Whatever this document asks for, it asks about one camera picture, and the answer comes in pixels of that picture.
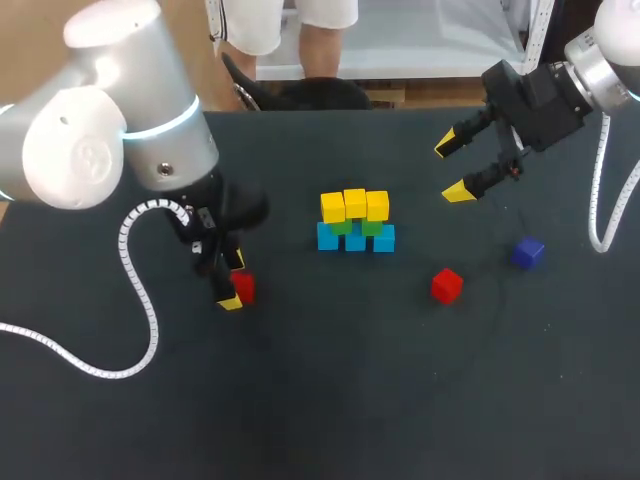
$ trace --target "white cable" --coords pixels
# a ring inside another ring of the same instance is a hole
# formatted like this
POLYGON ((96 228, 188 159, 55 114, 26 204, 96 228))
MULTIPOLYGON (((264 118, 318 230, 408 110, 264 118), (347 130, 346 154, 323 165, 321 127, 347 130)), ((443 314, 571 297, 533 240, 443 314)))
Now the white cable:
POLYGON ((142 359, 136 365, 131 368, 127 368, 126 370, 102 370, 100 368, 89 365, 86 362, 83 362, 78 357, 63 348, 57 342, 54 342, 48 337, 45 337, 41 333, 29 330, 28 328, 18 327, 16 325, 10 325, 8 323, 0 322, 0 331, 14 333, 16 335, 21 335, 23 337, 35 340, 36 342, 39 342, 56 352, 74 367, 88 373, 89 375, 93 375, 94 377, 106 378, 109 380, 120 380, 123 378, 131 377, 136 373, 141 372, 147 365, 149 365, 158 348, 158 320, 156 318, 156 313, 153 309, 153 305, 151 304, 151 300, 147 296, 147 292, 140 282, 138 274, 136 273, 136 270, 135 268, 133 268, 133 264, 131 263, 131 258, 129 257, 129 231, 131 230, 131 226, 133 225, 133 223, 141 215, 156 208, 166 208, 168 210, 171 210, 184 226, 187 226, 187 224, 189 223, 189 214, 184 208, 182 208, 175 202, 163 199, 150 200, 148 202, 141 203, 136 208, 131 210, 129 215, 127 215, 127 218, 125 218, 124 222, 120 226, 120 234, 118 235, 118 252, 120 253, 120 260, 122 261, 122 266, 127 272, 133 288, 135 288, 136 290, 136 294, 142 302, 142 306, 144 307, 145 314, 147 315, 147 319, 149 321, 149 348, 147 348, 147 353, 144 354, 144 357, 142 357, 142 359))
POLYGON ((516 146, 518 147, 518 150, 520 151, 524 150, 524 145, 522 145, 522 139, 520 138, 520 135, 518 135, 518 132, 516 132, 515 127, 511 127, 511 132, 513 133, 513 139, 516 142, 516 146))
POLYGON ((616 205, 613 208, 613 213, 611 214, 609 225, 607 225, 604 239, 602 240, 602 242, 600 242, 598 238, 597 228, 598 194, 600 192, 600 177, 602 176, 602 166, 604 165, 604 159, 607 153, 607 143, 609 141, 610 128, 611 118, 607 114, 603 114, 602 133, 600 134, 600 145, 598 145, 596 166, 593 172, 593 183, 591 185, 591 203, 589 205, 589 240, 591 240, 591 245, 593 245, 593 248, 598 253, 605 253, 607 250, 609 250, 609 247, 613 242, 613 238, 616 235, 616 230, 618 229, 620 220, 622 219, 624 209, 629 202, 629 198, 631 197, 633 190, 636 188, 638 180, 640 179, 640 161, 638 161, 638 163, 632 170, 631 175, 629 175, 629 178, 627 178, 624 187, 622 187, 622 191, 620 192, 618 200, 616 201, 616 205))

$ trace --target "white shelf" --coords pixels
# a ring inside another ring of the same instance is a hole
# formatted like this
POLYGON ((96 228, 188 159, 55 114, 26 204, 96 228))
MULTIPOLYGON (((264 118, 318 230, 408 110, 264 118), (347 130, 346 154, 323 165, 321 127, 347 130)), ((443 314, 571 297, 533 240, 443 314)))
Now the white shelf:
MULTIPOLYGON (((258 63, 259 80, 296 80, 300 24, 285 16, 282 43, 258 63)), ((349 79, 478 77, 499 60, 523 69, 525 53, 500 0, 361 0, 345 35, 349 79)))

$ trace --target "white shorts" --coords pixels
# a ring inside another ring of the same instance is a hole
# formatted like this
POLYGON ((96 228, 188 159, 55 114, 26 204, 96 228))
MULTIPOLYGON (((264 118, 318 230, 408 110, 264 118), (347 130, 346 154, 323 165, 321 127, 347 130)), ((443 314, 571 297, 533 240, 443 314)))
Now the white shorts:
MULTIPOLYGON (((284 0, 214 0, 216 40, 226 40, 247 55, 268 55, 280 45, 284 0)), ((296 0, 300 21, 342 30, 358 20, 358 0, 296 0)))

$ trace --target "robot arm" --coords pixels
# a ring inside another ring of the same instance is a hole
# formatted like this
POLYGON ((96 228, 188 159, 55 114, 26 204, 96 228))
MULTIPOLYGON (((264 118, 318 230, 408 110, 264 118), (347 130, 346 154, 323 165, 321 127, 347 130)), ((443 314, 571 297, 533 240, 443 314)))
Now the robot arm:
POLYGON ((103 0, 64 29, 69 64, 0 112, 0 191, 57 208, 92 207, 123 156, 165 196, 212 178, 218 150, 155 0, 103 0))
POLYGON ((570 42, 565 55, 567 62, 525 76, 506 62, 483 74, 486 109, 454 125, 436 153, 451 155, 492 123, 502 152, 445 190, 447 200, 476 200, 507 177, 518 180, 530 150, 542 152, 579 130, 593 110, 615 115, 640 101, 640 0, 605 0, 594 27, 570 42))

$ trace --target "yellow block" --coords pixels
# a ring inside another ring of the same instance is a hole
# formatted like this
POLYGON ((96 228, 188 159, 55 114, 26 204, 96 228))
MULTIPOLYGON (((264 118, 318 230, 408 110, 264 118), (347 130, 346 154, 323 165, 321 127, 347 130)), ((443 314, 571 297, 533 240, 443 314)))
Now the yellow block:
POLYGON ((239 248, 236 250, 236 253, 238 254, 238 257, 240 257, 240 261, 242 262, 242 266, 240 268, 234 268, 232 271, 236 271, 236 270, 243 270, 247 264, 244 263, 244 258, 242 257, 242 250, 240 250, 239 248))
POLYGON ((440 147, 445 143, 447 143, 448 141, 453 140, 454 138, 456 138, 456 133, 453 131, 453 127, 451 127, 451 130, 449 130, 449 133, 447 133, 444 136, 444 138, 440 140, 440 143, 436 145, 435 151, 440 158, 444 158, 444 155, 442 155, 439 151, 440 147))
POLYGON ((367 192, 364 188, 344 191, 344 205, 347 218, 367 216, 367 192))
POLYGON ((449 200, 451 203, 468 202, 470 200, 477 200, 469 190, 464 186, 464 180, 460 180, 458 183, 451 185, 444 192, 442 196, 449 200))
POLYGON ((342 223, 345 221, 345 208, 342 193, 323 193, 320 195, 322 204, 322 221, 324 223, 342 223))
POLYGON ((240 297, 238 297, 237 293, 234 298, 219 301, 218 305, 220 305, 225 310, 237 310, 239 308, 242 308, 242 302, 240 301, 240 297))
POLYGON ((389 220, 389 193, 367 192, 367 221, 386 222, 389 220))

